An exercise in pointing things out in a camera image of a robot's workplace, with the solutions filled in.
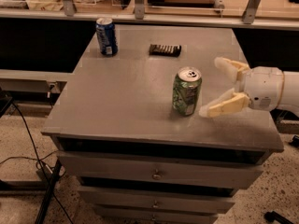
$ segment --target can lid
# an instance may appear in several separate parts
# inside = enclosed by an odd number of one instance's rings
[[[202,74],[196,68],[186,66],[178,70],[178,76],[184,81],[194,82],[200,79]]]
[[[101,25],[109,25],[112,23],[112,19],[109,18],[100,18],[96,21],[96,23],[101,24]]]

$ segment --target floor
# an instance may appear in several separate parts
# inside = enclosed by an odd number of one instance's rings
[[[50,112],[50,106],[20,105],[19,109],[27,121],[40,158],[55,151],[56,147],[51,140],[40,133]],[[263,214],[267,211],[276,211],[293,223],[299,223],[299,148],[289,145],[293,134],[282,133],[281,138],[285,144],[285,151],[270,157],[263,165],[263,174],[249,189],[241,190],[234,196],[234,207],[226,215],[220,215],[215,224],[263,224],[267,223],[263,218]],[[0,162],[11,156],[35,157],[29,135],[17,111],[12,115],[7,112],[0,118],[0,150]],[[45,159],[50,166],[54,165],[55,161],[55,153]],[[39,179],[36,175],[35,161],[9,160],[0,164],[0,170],[2,180]],[[55,195],[71,216],[73,223],[148,223],[97,216],[92,207],[80,199],[76,192],[77,186],[78,181],[66,173],[55,187]],[[22,193],[0,191],[0,224],[34,223],[43,193],[43,191]],[[70,222],[62,208],[52,199],[44,223]]]

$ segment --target drawer knob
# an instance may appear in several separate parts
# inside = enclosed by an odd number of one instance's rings
[[[159,208],[158,202],[155,201],[155,203],[153,204],[152,208]]]
[[[154,180],[160,180],[161,179],[161,175],[159,175],[158,169],[156,169],[155,172],[156,173],[152,176],[152,179],[154,179]]]

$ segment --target table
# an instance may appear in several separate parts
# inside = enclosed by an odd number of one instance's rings
[[[232,84],[213,60],[242,52],[230,29],[117,25],[119,52],[103,57],[96,37],[51,111],[43,134],[101,216],[213,223],[263,172],[283,144],[269,112],[246,109],[205,119],[201,105]],[[150,44],[182,46],[150,57]],[[199,106],[182,117],[172,84],[182,66],[203,76]]]

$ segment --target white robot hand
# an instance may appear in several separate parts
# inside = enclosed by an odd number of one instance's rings
[[[282,72],[276,67],[250,69],[245,63],[221,57],[214,62],[235,88],[202,106],[200,116],[212,118],[249,107],[267,111],[277,108],[299,117],[299,73]]]

